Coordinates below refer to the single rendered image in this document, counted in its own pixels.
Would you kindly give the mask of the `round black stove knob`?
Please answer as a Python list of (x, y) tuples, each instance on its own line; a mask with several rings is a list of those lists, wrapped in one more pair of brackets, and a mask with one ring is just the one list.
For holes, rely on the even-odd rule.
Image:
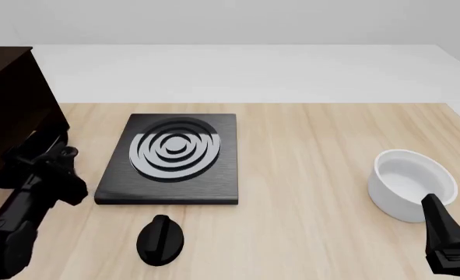
[(184, 246), (182, 228), (167, 215), (156, 215), (139, 233), (136, 249), (141, 260), (151, 266), (174, 261)]

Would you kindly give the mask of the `flat black stove plate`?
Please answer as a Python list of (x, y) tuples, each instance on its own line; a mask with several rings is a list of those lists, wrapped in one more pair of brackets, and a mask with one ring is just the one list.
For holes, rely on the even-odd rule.
[(131, 114), (98, 205), (237, 205), (235, 114)]

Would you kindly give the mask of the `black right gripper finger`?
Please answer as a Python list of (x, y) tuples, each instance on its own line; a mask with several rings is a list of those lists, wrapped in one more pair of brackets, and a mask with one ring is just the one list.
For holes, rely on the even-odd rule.
[(427, 232), (425, 253), (460, 250), (460, 225), (451, 217), (437, 195), (426, 195), (421, 205)]

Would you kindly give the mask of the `white ceramic bowl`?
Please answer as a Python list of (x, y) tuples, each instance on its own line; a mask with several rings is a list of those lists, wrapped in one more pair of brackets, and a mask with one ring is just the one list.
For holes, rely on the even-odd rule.
[(372, 202), (399, 221), (425, 221), (421, 200), (435, 194), (443, 205), (458, 196), (454, 177), (440, 163), (420, 153), (389, 149), (378, 154), (367, 180)]

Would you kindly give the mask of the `dark wooden cabinet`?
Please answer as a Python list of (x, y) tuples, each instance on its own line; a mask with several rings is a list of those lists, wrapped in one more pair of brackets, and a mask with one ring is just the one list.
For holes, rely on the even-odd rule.
[(0, 169), (3, 153), (33, 132), (66, 133), (69, 125), (31, 47), (0, 47)]

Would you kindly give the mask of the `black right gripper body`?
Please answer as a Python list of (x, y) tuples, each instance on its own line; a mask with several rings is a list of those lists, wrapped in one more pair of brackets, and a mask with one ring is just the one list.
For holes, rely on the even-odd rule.
[(435, 275), (460, 277), (460, 248), (437, 250), (426, 247), (426, 259)]

